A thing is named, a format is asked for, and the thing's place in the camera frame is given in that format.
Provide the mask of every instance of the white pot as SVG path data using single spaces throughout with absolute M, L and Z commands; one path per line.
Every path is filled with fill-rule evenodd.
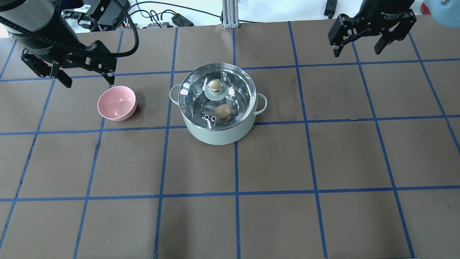
M 180 107 L 179 102 L 173 99 L 172 93 L 176 88 L 179 88 L 181 84 L 175 85 L 169 91 L 169 98 L 171 101 Z M 254 121 L 256 119 L 256 115 L 259 115 L 265 111 L 267 108 L 267 98 L 263 94 L 257 94 L 258 97 L 264 99 L 265 105 L 260 111 L 256 111 L 257 109 L 257 99 L 255 105 L 251 111 L 251 113 L 241 121 L 239 124 L 235 125 L 232 128 L 224 129 L 224 130 L 211 130 L 199 127 L 193 124 L 191 121 L 187 119 L 187 117 L 182 113 L 182 117 L 184 118 L 185 125 L 189 129 L 190 133 L 195 136 L 197 139 L 201 140 L 204 143 L 208 143 L 211 145 L 226 145 L 238 141 L 244 135 L 246 135 L 252 126 L 254 125 Z

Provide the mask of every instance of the bowl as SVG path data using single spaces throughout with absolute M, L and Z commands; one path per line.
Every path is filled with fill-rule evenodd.
M 106 119 L 121 121 L 129 118 L 137 105 L 136 95 L 131 88 L 115 86 L 101 95 L 98 101 L 98 111 Z

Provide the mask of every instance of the red object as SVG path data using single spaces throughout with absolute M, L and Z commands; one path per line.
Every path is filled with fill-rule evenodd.
M 420 11 L 423 14 L 431 14 L 430 9 L 428 9 L 425 3 L 422 3 L 422 5 L 420 6 Z

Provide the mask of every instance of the metal post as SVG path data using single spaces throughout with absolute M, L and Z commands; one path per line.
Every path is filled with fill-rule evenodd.
M 224 28 L 239 28 L 238 0 L 222 0 L 222 15 Z

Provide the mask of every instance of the pot lid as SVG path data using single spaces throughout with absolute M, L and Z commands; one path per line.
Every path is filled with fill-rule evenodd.
M 256 89 L 241 68 L 215 63 L 191 72 L 179 90 L 179 106 L 189 122 L 205 130 L 226 130 L 253 111 Z

